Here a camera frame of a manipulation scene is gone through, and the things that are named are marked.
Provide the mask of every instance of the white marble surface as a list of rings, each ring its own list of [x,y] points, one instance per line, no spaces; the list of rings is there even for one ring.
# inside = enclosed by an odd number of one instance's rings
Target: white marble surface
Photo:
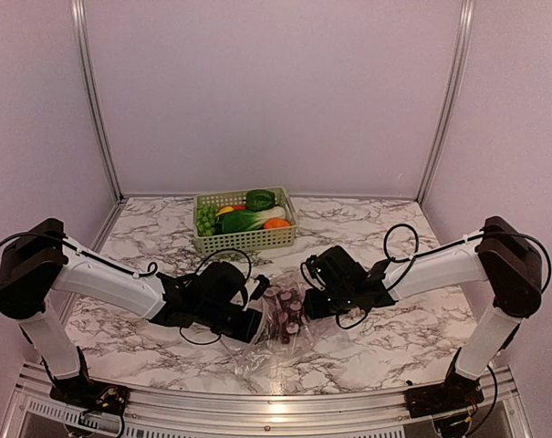
[[[322,198],[293,202],[300,220],[296,244],[252,254],[254,276],[264,274],[272,283],[297,278],[302,261],[332,245],[343,245],[369,268],[384,258],[383,236],[399,222],[418,230],[422,249],[437,245],[416,203]],[[192,244],[192,208],[190,198],[130,199],[102,254],[142,270],[154,260],[169,275],[192,272],[201,261]],[[405,232],[391,239],[396,256],[411,248]],[[245,270],[244,264],[235,264]],[[461,289],[448,287],[373,309],[353,330],[340,330],[331,318],[319,321],[312,328],[312,349],[287,360],[272,358],[244,376],[235,375],[234,360],[221,343],[195,347],[181,339],[176,328],[154,326],[90,298],[78,301],[67,333],[85,352],[96,378],[175,390],[312,394],[440,380],[474,327]]]

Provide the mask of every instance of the white robotic arm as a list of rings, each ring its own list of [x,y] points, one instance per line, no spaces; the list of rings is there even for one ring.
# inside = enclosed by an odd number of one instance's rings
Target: white robotic arm
[[[62,266],[51,289],[93,297],[125,308],[140,318],[151,319],[160,312],[165,302],[164,287],[158,277],[140,276],[139,273],[129,275],[112,268],[116,266],[115,262],[93,253],[70,237],[65,237],[63,243],[69,244],[62,247],[67,263]],[[68,338],[50,303],[46,301],[44,307],[30,318],[19,319],[18,324],[46,361],[55,379],[74,378],[81,369],[77,348]]]
[[[399,283],[399,278],[409,264],[390,263],[382,280],[383,285],[390,287],[395,284],[389,294],[395,301],[401,301],[442,287],[471,281],[487,281],[488,275],[478,257],[479,245],[480,241],[475,240],[419,258]],[[472,337],[458,355],[455,363],[456,373],[472,381],[478,380],[522,320],[523,318],[507,315],[494,305],[489,306]]]
[[[476,405],[484,400],[478,380],[512,340],[521,321],[538,310],[549,282],[548,270],[541,285],[541,255],[528,240],[539,245],[550,269],[545,248],[500,217],[487,219],[484,228],[460,241],[404,260],[381,260],[369,272],[334,246],[306,261],[308,273],[322,287],[308,290],[305,309],[311,318],[338,318],[354,307],[369,312],[437,288],[488,281],[495,293],[493,305],[453,358],[444,383],[406,393],[412,417]]]
[[[153,324],[188,328],[193,322],[249,342],[260,327],[262,313],[248,308],[269,286],[264,276],[253,294],[235,266],[213,262],[200,274],[171,277],[157,272],[139,273],[98,255],[64,234],[64,225],[47,219],[29,232],[10,236],[0,265],[0,311],[16,320],[42,356],[55,388],[56,400],[90,410],[121,414],[127,388],[89,378],[80,349],[68,338],[57,314],[46,300],[49,290],[65,291],[113,304]],[[235,304],[241,295],[243,304]],[[103,397],[114,392],[115,402]]]
[[[260,325],[261,312],[246,304],[250,298],[260,298],[269,282],[260,276],[249,297],[245,289],[249,276],[245,278],[228,263],[212,263],[200,275],[197,270],[170,277],[156,267],[137,273],[67,237],[63,224],[55,219],[12,237],[17,240],[6,247],[0,267],[0,311],[18,321],[44,358],[55,385],[51,396],[57,400],[95,409],[95,400],[105,400],[104,391],[112,389],[89,378],[82,352],[45,301],[50,289],[94,297],[167,327],[187,328],[198,322],[213,333],[244,342],[254,337]],[[453,358],[444,383],[406,393],[411,417],[476,405],[484,400],[478,384],[484,369],[512,339],[521,321],[537,311],[549,282],[550,271],[541,286],[541,256],[527,238],[540,246],[550,269],[543,246],[498,217],[487,219],[484,228],[461,241],[405,260],[381,260],[370,271],[334,246],[306,262],[309,274],[323,288],[307,291],[305,311],[311,318],[338,316],[354,307],[369,312],[436,288],[489,281],[494,303]],[[242,306],[232,303],[239,293]],[[109,408],[101,411],[122,414],[124,394],[127,389],[115,385],[117,402],[103,403]]]

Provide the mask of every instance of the green basket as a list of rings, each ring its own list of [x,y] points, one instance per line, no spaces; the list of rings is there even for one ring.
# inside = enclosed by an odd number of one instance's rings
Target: green basket
[[[231,233],[229,235],[210,235],[203,236],[198,234],[196,229],[196,212],[198,207],[205,205],[214,205],[216,207],[226,207],[228,205],[245,205],[247,192],[253,189],[240,192],[199,194],[194,198],[193,210],[193,228],[194,228],[194,246],[205,256],[218,251],[219,249],[237,248],[243,251],[280,248],[282,246],[291,246],[296,240],[297,215],[294,205],[283,187],[265,189],[276,195],[276,205],[286,209],[286,219],[291,226],[286,228],[274,228],[270,230],[255,230],[244,233]]]

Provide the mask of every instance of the black cable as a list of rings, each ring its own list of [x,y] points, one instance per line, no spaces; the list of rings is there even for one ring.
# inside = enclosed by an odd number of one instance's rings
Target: black cable
[[[495,396],[493,398],[493,404],[491,404],[490,409],[488,410],[486,415],[483,417],[483,419],[476,425],[476,427],[473,428],[469,433],[466,434],[467,437],[471,436],[471,435],[474,435],[476,433],[476,431],[478,431],[478,429],[480,429],[480,427],[484,424],[484,422],[486,422],[486,420],[491,415],[491,413],[493,413],[493,411],[495,410],[496,400],[498,399],[498,381],[496,380],[495,372],[493,371],[491,366],[486,365],[486,368],[490,371],[491,376],[493,376],[493,381],[495,382]]]
[[[350,329],[354,329],[355,327],[357,327],[359,324],[361,324],[365,319],[367,319],[367,316],[369,315],[369,311],[365,311],[365,315],[363,316],[363,318],[359,319],[357,322],[355,322],[354,324],[351,324],[349,326],[342,326],[340,325],[340,315],[336,315],[336,318],[335,320],[337,321],[337,326],[339,326],[341,329],[343,330],[350,330]]]
[[[121,438],[123,434],[126,432],[126,421],[123,419],[123,413],[120,414],[120,422],[121,422],[120,433],[118,433],[115,438]]]
[[[549,287],[549,283],[551,282],[551,257],[549,256],[549,252],[547,251],[546,247],[541,242],[539,242],[537,239],[535,239],[532,235],[525,235],[523,233],[509,233],[507,231],[492,231],[492,232],[486,231],[486,232],[483,232],[479,235],[471,235],[466,240],[460,239],[460,240],[456,240],[454,242],[451,242],[447,245],[439,246],[439,247],[434,248],[434,249],[430,249],[429,251],[419,253],[417,256],[418,256],[418,258],[431,256],[432,254],[437,254],[437,253],[440,253],[440,252],[445,251],[447,249],[453,248],[455,246],[462,245],[465,242],[471,242],[473,240],[489,238],[489,237],[494,237],[494,236],[498,236],[498,235],[508,235],[510,237],[521,237],[521,238],[524,238],[524,239],[528,240],[529,242],[534,243],[535,245],[537,245],[537,247],[539,248],[539,250],[543,254],[544,258],[546,259],[546,264],[547,264],[547,278],[546,278],[545,283],[541,287],[541,293],[543,294],[547,290],[547,288]]]
[[[321,285],[322,287],[324,287],[324,288],[327,287],[327,285],[324,283],[324,281],[322,281],[320,279],[320,276],[318,274],[316,275],[316,281],[318,281],[318,284]]]
[[[413,238],[415,239],[415,249],[413,250],[414,253],[417,253],[420,250],[420,235],[418,235],[418,232],[415,228],[413,228],[409,224],[396,224],[392,226],[389,230],[387,230],[387,233],[385,233],[385,237],[383,237],[383,253],[385,253],[385,257],[390,260],[391,262],[395,263],[404,263],[410,260],[409,257],[397,259],[396,257],[389,254],[389,238],[391,236],[391,233],[393,233],[398,228],[407,228],[413,233]]]
[[[210,341],[210,342],[194,342],[193,340],[190,340],[190,339],[188,339],[188,338],[186,338],[186,337],[184,336],[184,334],[182,333],[182,329],[183,329],[183,327],[180,327],[180,328],[178,329],[178,332],[181,334],[181,337],[182,337],[185,341],[187,341],[189,344],[198,345],[198,346],[202,346],[202,345],[212,345],[212,344],[214,344],[215,342],[218,342],[219,340],[221,340],[221,337],[222,337],[222,335],[223,335],[223,334],[219,333],[219,336],[217,336],[217,339],[213,339],[213,340]]]
[[[304,266],[306,267],[307,269],[307,265],[306,265],[306,262],[302,262],[300,263],[300,273],[302,274],[302,277],[304,278],[304,281],[306,281],[308,283],[308,285],[316,290],[320,290],[320,287],[318,286],[315,286],[314,283],[312,283],[309,278],[307,277],[306,273],[304,272]]]
[[[210,255],[204,258],[204,260],[201,262],[200,265],[198,265],[194,273],[198,274],[198,272],[201,270],[204,264],[209,260],[211,260],[211,258],[215,257],[217,254],[226,253],[226,252],[236,252],[236,253],[242,254],[247,259],[247,264],[249,265],[249,269],[247,270],[247,276],[245,277],[245,281],[249,280],[249,278],[251,277],[251,269],[253,268],[253,264],[251,263],[251,258],[249,258],[249,255],[247,255],[245,251],[242,251],[236,248],[224,248],[224,249],[219,249],[214,253],[211,253]]]
[[[57,386],[57,380],[55,379],[55,377],[53,376],[52,372],[50,372],[50,370],[48,369],[48,364],[47,364],[47,361],[45,360],[45,358],[42,358],[41,357],[41,362],[44,366],[45,366],[45,371],[47,372],[47,376],[48,376],[48,379],[50,380],[50,382],[53,384],[53,386]]]
[[[129,276],[134,276],[135,274],[138,274],[138,278],[144,278],[144,277],[147,277],[147,276],[153,276],[156,273],[158,273],[158,264],[156,262],[150,262],[148,264],[148,270],[146,272],[136,272],[136,271],[131,271],[129,269],[126,269],[123,266],[116,265],[115,263],[111,263],[109,260],[106,260],[105,258],[101,258],[98,255],[93,254],[93,253],[89,253],[87,251],[81,251],[80,254],[82,254],[83,256],[86,256],[88,258],[92,258],[93,260],[97,260],[101,264],[103,264],[105,266],[109,266],[109,267],[111,267],[111,268],[113,268],[117,271],[120,271],[123,274],[127,274]]]

